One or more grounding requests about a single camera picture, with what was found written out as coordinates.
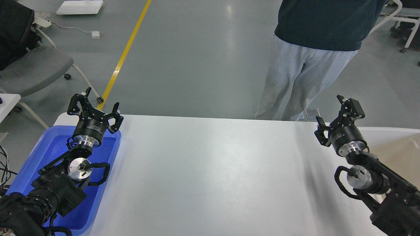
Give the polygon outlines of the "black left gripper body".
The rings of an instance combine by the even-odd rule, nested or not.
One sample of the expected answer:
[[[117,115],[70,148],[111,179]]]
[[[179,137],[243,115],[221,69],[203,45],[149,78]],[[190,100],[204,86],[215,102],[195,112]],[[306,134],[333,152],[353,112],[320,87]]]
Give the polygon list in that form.
[[[105,116],[105,113],[101,111],[82,111],[72,134],[72,139],[78,143],[88,142],[93,148],[100,146],[106,128],[109,126],[107,121],[101,120],[103,116]]]

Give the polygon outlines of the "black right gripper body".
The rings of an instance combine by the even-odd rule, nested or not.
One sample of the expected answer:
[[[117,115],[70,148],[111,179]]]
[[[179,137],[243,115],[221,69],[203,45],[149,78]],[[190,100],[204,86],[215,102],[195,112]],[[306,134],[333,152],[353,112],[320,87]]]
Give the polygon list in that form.
[[[364,151],[367,142],[354,124],[349,126],[330,123],[328,140],[338,156],[346,157],[353,151]]]

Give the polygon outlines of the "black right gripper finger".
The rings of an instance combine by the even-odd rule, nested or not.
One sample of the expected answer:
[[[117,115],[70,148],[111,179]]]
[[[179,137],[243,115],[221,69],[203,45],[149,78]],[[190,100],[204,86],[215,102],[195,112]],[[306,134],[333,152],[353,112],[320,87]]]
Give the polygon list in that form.
[[[336,118],[336,124],[341,127],[354,125],[356,120],[363,119],[366,114],[358,100],[346,99],[344,96],[336,96],[341,103],[341,108]]]
[[[325,131],[330,131],[331,127],[327,126],[324,122],[324,119],[321,116],[316,116],[317,120],[317,130],[314,132],[317,140],[322,146],[330,147],[331,140],[325,136]]]

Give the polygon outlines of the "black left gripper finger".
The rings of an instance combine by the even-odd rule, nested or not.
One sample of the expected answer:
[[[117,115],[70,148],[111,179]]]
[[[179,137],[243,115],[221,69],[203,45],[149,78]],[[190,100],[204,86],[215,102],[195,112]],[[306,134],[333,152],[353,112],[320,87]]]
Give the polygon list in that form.
[[[121,124],[122,124],[122,122],[124,120],[124,117],[118,111],[119,105],[120,105],[120,103],[119,102],[116,102],[114,104],[114,107],[113,107],[111,113],[104,115],[104,124],[107,125],[106,126],[106,129],[110,133],[116,133],[119,130],[119,128],[120,128],[120,126],[121,126]],[[109,120],[111,120],[111,119],[114,120],[114,124],[113,125],[110,125],[110,123],[109,123]]]
[[[91,89],[91,87],[88,87],[84,93],[76,93],[72,96],[67,109],[68,115],[82,116],[82,113],[86,111],[92,114],[93,106],[91,105],[88,99]]]

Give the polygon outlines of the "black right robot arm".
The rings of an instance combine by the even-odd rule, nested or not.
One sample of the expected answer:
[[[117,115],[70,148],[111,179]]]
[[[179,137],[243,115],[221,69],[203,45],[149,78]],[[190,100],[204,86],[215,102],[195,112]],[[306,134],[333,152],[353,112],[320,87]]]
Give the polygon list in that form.
[[[329,125],[316,117],[314,132],[322,146],[332,146],[350,168],[337,167],[334,180],[349,198],[362,201],[371,211],[374,226],[388,236],[420,234],[419,190],[402,176],[381,163],[369,151],[355,121],[366,115],[358,100],[337,95],[341,107]]]

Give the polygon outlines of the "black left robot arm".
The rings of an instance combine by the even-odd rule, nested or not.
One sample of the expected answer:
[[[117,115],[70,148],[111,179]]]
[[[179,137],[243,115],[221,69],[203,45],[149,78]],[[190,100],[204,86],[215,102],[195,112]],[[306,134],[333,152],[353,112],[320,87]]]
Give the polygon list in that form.
[[[67,114],[78,116],[78,123],[67,140],[68,150],[38,170],[30,193],[12,192],[1,198],[2,236],[54,236],[56,232],[71,236],[69,228],[54,226],[57,215],[64,217],[80,205],[87,197],[85,187],[108,179],[111,165],[91,163],[88,158],[102,144],[106,131],[116,133],[124,118],[118,102],[109,114],[94,108],[88,100],[90,91],[91,87],[70,100]]]

